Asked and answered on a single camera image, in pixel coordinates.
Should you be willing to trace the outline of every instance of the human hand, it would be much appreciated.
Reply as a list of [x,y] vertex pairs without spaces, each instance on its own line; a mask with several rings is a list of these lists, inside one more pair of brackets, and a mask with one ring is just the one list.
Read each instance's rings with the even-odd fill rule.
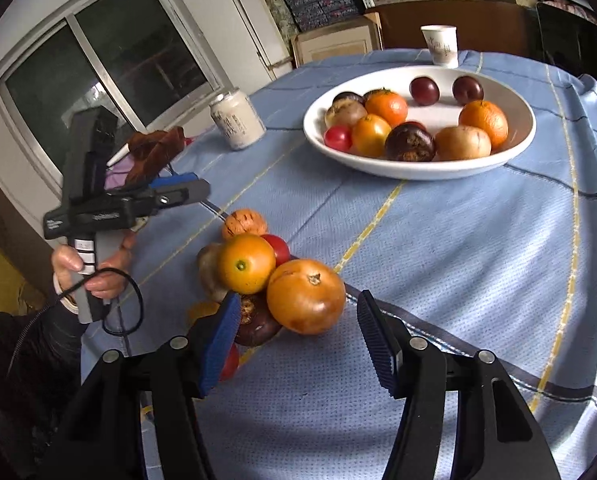
[[[99,265],[99,269],[105,267],[115,267],[116,269],[128,272],[131,262],[131,248],[136,242],[136,234],[129,231],[118,251],[112,254],[107,260]],[[78,272],[83,268],[83,260],[76,252],[76,249],[70,246],[62,245],[52,253],[52,267],[58,279],[58,284],[62,290],[67,290],[73,285],[70,271]],[[96,298],[102,300],[111,300],[116,298],[126,286],[126,280],[120,274],[114,272],[104,272],[92,278],[85,283],[86,290],[89,290]]]

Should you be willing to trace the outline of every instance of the silver bolt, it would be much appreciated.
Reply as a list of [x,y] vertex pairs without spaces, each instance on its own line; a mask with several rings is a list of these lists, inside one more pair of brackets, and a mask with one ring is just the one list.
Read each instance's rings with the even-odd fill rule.
[[172,340],[170,341],[170,346],[174,350],[180,350],[182,348],[185,348],[187,346],[187,338],[183,337],[182,335],[178,335],[175,338],[172,338]]
[[106,363],[114,363],[120,357],[118,350],[108,350],[102,355],[102,360]]
[[479,359],[482,360],[483,363],[490,365],[495,361],[496,356],[489,350],[482,350],[479,352]]
[[422,337],[413,337],[410,339],[410,346],[415,350],[425,350],[427,348],[427,341]]

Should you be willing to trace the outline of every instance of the window pane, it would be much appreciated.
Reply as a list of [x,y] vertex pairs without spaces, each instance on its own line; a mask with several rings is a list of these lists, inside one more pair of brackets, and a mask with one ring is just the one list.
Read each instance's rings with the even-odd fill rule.
[[107,95],[76,38],[63,27],[19,66],[5,85],[28,128],[59,171],[69,150],[74,112],[104,106],[114,113],[117,145],[134,132]]
[[98,0],[76,18],[146,126],[207,81],[159,0]]

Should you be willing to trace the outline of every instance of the paper cup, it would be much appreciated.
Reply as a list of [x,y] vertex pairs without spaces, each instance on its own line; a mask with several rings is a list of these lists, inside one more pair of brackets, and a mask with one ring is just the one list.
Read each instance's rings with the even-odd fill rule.
[[457,46],[457,28],[452,25],[423,25],[421,27],[432,62],[445,68],[459,66],[459,48]]

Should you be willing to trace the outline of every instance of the table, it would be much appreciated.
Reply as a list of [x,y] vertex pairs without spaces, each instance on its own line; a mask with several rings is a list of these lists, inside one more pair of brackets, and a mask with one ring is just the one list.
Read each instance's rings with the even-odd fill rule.
[[[505,54],[461,52],[464,70],[508,84],[533,107],[537,134],[510,164],[446,182],[399,182],[349,170],[304,140],[303,114],[319,95],[375,70],[429,64],[427,50],[386,50],[307,64],[253,95],[268,133],[230,152],[216,130],[176,160],[212,185],[225,210],[262,212],[296,256],[335,267],[369,288],[411,332],[446,351],[494,351],[549,441],[563,480],[597,453],[597,83]],[[108,348],[156,349],[186,331],[202,299],[200,248],[220,237],[201,206],[175,208],[138,234],[132,273],[145,296],[142,328],[126,344],[100,324],[83,338],[83,377]],[[136,316],[123,299],[126,325]],[[232,380],[197,403],[219,479],[378,479],[402,401],[381,389],[355,319],[283,331],[242,356]],[[448,394],[438,478],[447,478],[456,423]],[[162,478],[144,422],[150,478]]]

